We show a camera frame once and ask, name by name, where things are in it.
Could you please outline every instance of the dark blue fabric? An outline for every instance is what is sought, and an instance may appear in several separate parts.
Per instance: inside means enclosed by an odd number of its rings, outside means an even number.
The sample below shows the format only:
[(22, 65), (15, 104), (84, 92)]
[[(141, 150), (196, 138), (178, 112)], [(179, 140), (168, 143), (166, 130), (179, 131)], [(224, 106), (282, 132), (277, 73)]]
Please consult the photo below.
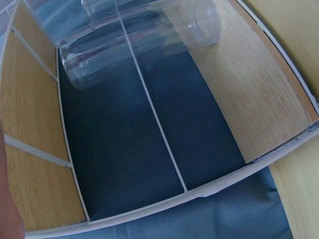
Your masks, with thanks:
[(188, 189), (245, 165), (236, 141), (190, 54), (139, 57), (144, 79)]
[(132, 61), (85, 91), (60, 85), (71, 155), (92, 220), (183, 192)]
[[(145, 12), (125, 19), (125, 25), (135, 31), (148, 27), (158, 17), (163, 16)], [(174, 31), (172, 25), (166, 28)], [(107, 25), (74, 44), (88, 48), (91, 39), (101, 38), (103, 32), (121, 32), (121, 25)], [(188, 189), (244, 166), (227, 123), (185, 46), (181, 41), (166, 45), (160, 28), (153, 33), (151, 41), (134, 46)], [(172, 47), (179, 47), (183, 53), (167, 55)], [(124, 213), (182, 193), (132, 57), (97, 71), (92, 78), (98, 83), (78, 91), (60, 67), (70, 150), (91, 219)]]
[(268, 168), (208, 198), (59, 239), (292, 239)]

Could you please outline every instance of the wood grain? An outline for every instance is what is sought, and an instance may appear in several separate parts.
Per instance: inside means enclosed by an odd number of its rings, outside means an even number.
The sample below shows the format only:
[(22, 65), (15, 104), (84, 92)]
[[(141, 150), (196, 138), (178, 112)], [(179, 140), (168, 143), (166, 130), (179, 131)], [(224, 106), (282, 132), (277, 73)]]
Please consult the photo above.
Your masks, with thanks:
[(57, 83), (12, 32), (4, 52), (0, 100), (6, 134), (68, 160)]
[(319, 136), (270, 165), (294, 239), (319, 238)]
[(244, 0), (276, 35), (319, 100), (319, 1)]
[(12, 24), (51, 72), (56, 75), (55, 46), (37, 25), (22, 1), (19, 2)]
[(6, 145), (8, 179), (27, 231), (86, 220), (72, 171)]
[[(319, 99), (319, 4), (316, 0), (246, 0)], [(319, 136), (270, 166), (295, 239), (319, 238)]]
[(218, 44), (193, 46), (195, 63), (213, 93), (246, 162), (278, 147), (318, 120), (303, 89), (283, 68), (272, 43), (233, 0), (215, 0), (222, 23)]

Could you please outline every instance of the skin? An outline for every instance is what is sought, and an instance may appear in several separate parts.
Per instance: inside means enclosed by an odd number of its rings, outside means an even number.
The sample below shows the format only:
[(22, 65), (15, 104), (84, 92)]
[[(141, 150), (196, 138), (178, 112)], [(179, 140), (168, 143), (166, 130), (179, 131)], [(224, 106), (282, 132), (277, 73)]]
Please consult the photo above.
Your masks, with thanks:
[(8, 178), (2, 122), (0, 121), (0, 238), (23, 239), (24, 225), (12, 199)]

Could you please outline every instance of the transparent tube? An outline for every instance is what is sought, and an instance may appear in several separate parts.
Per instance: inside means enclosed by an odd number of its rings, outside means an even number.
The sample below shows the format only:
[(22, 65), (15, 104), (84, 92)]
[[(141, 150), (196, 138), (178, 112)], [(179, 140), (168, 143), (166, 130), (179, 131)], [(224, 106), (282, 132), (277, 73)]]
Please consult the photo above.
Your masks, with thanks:
[(76, 88), (125, 69), (132, 53), (135, 58), (149, 53), (169, 57), (219, 41), (220, 19), (212, 0), (144, 2), (82, 0), (93, 27), (60, 44), (63, 66)]

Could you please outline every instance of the white divider strip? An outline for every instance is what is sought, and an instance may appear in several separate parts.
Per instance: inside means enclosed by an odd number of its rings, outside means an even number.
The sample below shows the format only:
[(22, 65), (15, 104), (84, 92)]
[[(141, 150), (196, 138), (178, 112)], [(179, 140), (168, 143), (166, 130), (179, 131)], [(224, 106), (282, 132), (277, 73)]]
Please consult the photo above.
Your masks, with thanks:
[(40, 157), (40, 158), (43, 158), (43, 159), (46, 159), (52, 163), (55, 163), (55, 164), (58, 164), (58, 165), (61, 165), (61, 166), (64, 166), (64, 167), (68, 167), (68, 168), (71, 168), (71, 163), (68, 162), (68, 161), (65, 161), (63, 159), (60, 159), (58, 157), (55, 157), (51, 154), (48, 154), (46, 152), (43, 152), (42, 150), (40, 149), (37, 149), (35, 147), (32, 147), (26, 143), (23, 143), (7, 134), (4, 135), (4, 141), (8, 144), (8, 145), (11, 145), (15, 148), (18, 148), (22, 151), (25, 151), (27, 153), (30, 153), (30, 154), (33, 154), (37, 157)]
[(2, 10), (0, 11), (0, 14), (3, 13), (3, 12), (5, 12), (5, 11), (7, 11), (7, 9), (10, 8), (10, 7), (12, 7), (14, 4), (15, 4), (15, 0), (12, 1), (11, 3), (9, 3), (6, 7), (4, 7), (4, 9), (2, 9)]
[(32, 49), (32, 47), (27, 43), (27, 41), (23, 38), (23, 36), (20, 34), (20, 32), (15, 28), (15, 26), (11, 26), (11, 30), (15, 33), (17, 38), (22, 42), (22, 44), (29, 50), (29, 52), (36, 58), (37, 62), (46, 70), (46, 72), (55, 80), (57, 80), (57, 77), (52, 73), (52, 71), (44, 64), (44, 62), (41, 60), (41, 58), (35, 53), (35, 51)]
[(280, 54), (283, 56), (295, 76), (297, 77), (298, 81), (300, 82), (301, 86), (303, 87), (304, 91), (309, 97), (309, 100), (311, 101), (314, 109), (316, 110), (317, 114), (319, 115), (319, 105), (317, 103), (316, 98), (312, 95), (310, 92), (306, 82), (304, 81), (303, 77), (299, 73), (298, 69), (288, 56), (288, 54), (285, 52), (285, 50), (282, 48), (282, 46), (279, 44), (279, 42), (276, 40), (276, 38), (273, 36), (273, 34), (268, 30), (268, 28), (263, 24), (263, 22), (250, 10), (250, 8), (242, 1), (237, 0), (238, 4), (242, 6), (243, 9), (256, 21), (256, 23), (260, 26), (260, 28), (264, 31), (264, 33), (269, 37), (269, 39), (272, 41), (272, 43), (276, 46)]
[(69, 141), (68, 141), (68, 137), (66, 135), (66, 130), (65, 130), (65, 124), (64, 124), (64, 116), (63, 116), (63, 109), (62, 109), (62, 102), (61, 102), (61, 89), (60, 89), (60, 75), (59, 75), (59, 54), (58, 54), (58, 48), (56, 49), (56, 71), (57, 71), (57, 76), (58, 76), (58, 93), (59, 93), (59, 104), (60, 104), (60, 113), (61, 113), (61, 120), (62, 120), (62, 127), (63, 127), (63, 132), (64, 132), (64, 138), (65, 138), (65, 143), (66, 143), (66, 148), (68, 150), (68, 155), (69, 155), (69, 160), (71, 162), (71, 169), (72, 169), (72, 173), (73, 173), (73, 177), (74, 177), (74, 181), (75, 181), (75, 185), (76, 188), (78, 190), (79, 193), (79, 197), (81, 200), (81, 204), (85, 213), (85, 217), (87, 219), (87, 221), (90, 221), (90, 216), (88, 214), (88, 211), (86, 209), (86, 206), (84, 204), (84, 200), (82, 197), (82, 193), (79, 187), (79, 183), (75, 174), (75, 170), (74, 170), (74, 166), (73, 166), (73, 161), (72, 161), (72, 156), (71, 156), (71, 152), (70, 152), (70, 147), (69, 147)]
[(134, 211), (119, 214), (113, 217), (93, 221), (89, 223), (75, 224), (67, 227), (54, 228), (50, 230), (41, 230), (35, 232), (29, 232), (26, 234), (26, 239), (44, 239), (44, 238), (55, 238), (68, 235), (74, 235), (78, 233), (90, 232), (102, 228), (107, 228), (129, 221), (133, 221), (139, 218), (143, 218), (180, 204), (186, 203), (198, 197), (208, 197), (216, 194), (219, 191), (253, 175), (254, 173), (262, 170), (270, 164), (276, 162), (278, 159), (286, 156), (288, 153), (301, 146), (308, 140), (312, 139), (316, 135), (319, 135), (319, 127), (314, 127), (309, 131), (302, 134), (300, 137), (288, 142), (284, 146), (270, 152), (269, 154), (261, 157), (259, 160), (246, 165), (245, 167), (238, 169), (224, 177), (207, 183), (201, 187), (195, 188), (176, 197), (139, 208)]
[(152, 99), (151, 99), (151, 97), (150, 97), (149, 91), (148, 91), (148, 89), (147, 89), (147, 87), (146, 87), (146, 84), (145, 84), (145, 81), (144, 81), (144, 77), (143, 77), (143, 75), (142, 75), (142, 72), (141, 72), (140, 66), (139, 66), (139, 64), (138, 64), (138, 61), (137, 61), (137, 59), (136, 59), (136, 57), (135, 57), (135, 54), (134, 54), (134, 51), (133, 51), (133, 48), (132, 48), (130, 39), (129, 39), (129, 37), (128, 37), (128, 34), (127, 34), (127, 32), (126, 32), (124, 23), (123, 23), (122, 18), (121, 18), (121, 14), (120, 14), (120, 12), (119, 12), (119, 9), (118, 9), (116, 0), (114, 0), (114, 3), (115, 3), (116, 12), (117, 12), (117, 14), (118, 14), (118, 16), (119, 16), (119, 20), (120, 20), (122, 29), (123, 29), (124, 34), (125, 34), (126, 41), (128, 42), (128, 46), (129, 46), (131, 55), (132, 55), (132, 57), (133, 57), (133, 60), (134, 60), (135, 66), (136, 66), (136, 69), (137, 69), (137, 71), (138, 71), (138, 73), (139, 73), (139, 76), (140, 76), (140, 79), (141, 79), (143, 88), (144, 88), (145, 93), (146, 93), (146, 96), (147, 96), (147, 98), (148, 98), (148, 100), (149, 100), (149, 103), (150, 103), (150, 106), (151, 106), (151, 108), (152, 108), (153, 114), (154, 114), (154, 116), (155, 116), (156, 122), (158, 123), (160, 133), (161, 133), (161, 135), (162, 135), (162, 137), (163, 137), (163, 139), (164, 139), (165, 145), (166, 145), (166, 147), (167, 147), (167, 150), (168, 150), (168, 152), (169, 152), (169, 155), (170, 155), (170, 157), (171, 157), (171, 160), (172, 160), (172, 162), (173, 162), (173, 164), (174, 164), (175, 170), (176, 170), (176, 172), (177, 172), (177, 174), (178, 174), (178, 177), (179, 177), (179, 180), (180, 180), (180, 182), (181, 182), (181, 184), (182, 184), (182, 186), (183, 186), (183, 189), (184, 189), (185, 192), (187, 192), (187, 187), (186, 187), (185, 182), (184, 182), (184, 180), (183, 180), (183, 177), (182, 177), (182, 175), (181, 175), (181, 173), (180, 173), (180, 170), (179, 170), (179, 168), (178, 168), (178, 165), (177, 165), (177, 163), (176, 163), (176, 161), (175, 161), (174, 155), (173, 155), (173, 153), (172, 153), (172, 151), (171, 151), (171, 149), (170, 149), (170, 146), (169, 146), (168, 141), (167, 141), (167, 139), (166, 139), (164, 130), (163, 130), (162, 126), (161, 126), (160, 120), (159, 120), (159, 118), (158, 118), (158, 115), (157, 115), (156, 110), (155, 110), (155, 108), (154, 108)]

